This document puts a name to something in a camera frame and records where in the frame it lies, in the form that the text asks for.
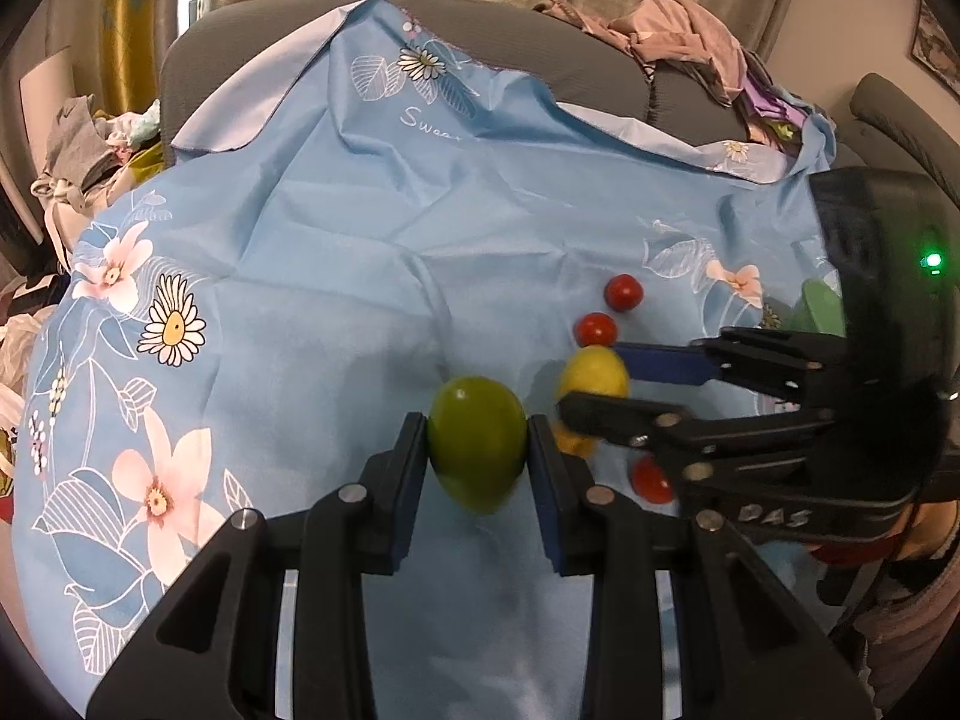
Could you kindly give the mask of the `person's right hand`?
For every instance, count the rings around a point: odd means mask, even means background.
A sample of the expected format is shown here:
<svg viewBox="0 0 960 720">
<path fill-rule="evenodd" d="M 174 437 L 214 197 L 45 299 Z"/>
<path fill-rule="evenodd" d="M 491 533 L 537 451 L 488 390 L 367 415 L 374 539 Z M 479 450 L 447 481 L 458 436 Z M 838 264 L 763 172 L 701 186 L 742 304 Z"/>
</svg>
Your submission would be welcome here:
<svg viewBox="0 0 960 720">
<path fill-rule="evenodd" d="M 958 502 L 907 507 L 882 538 L 862 544 L 809 544 L 807 551 L 827 566 L 851 569 L 885 559 L 918 559 L 939 553 L 957 527 Z"/>
</svg>

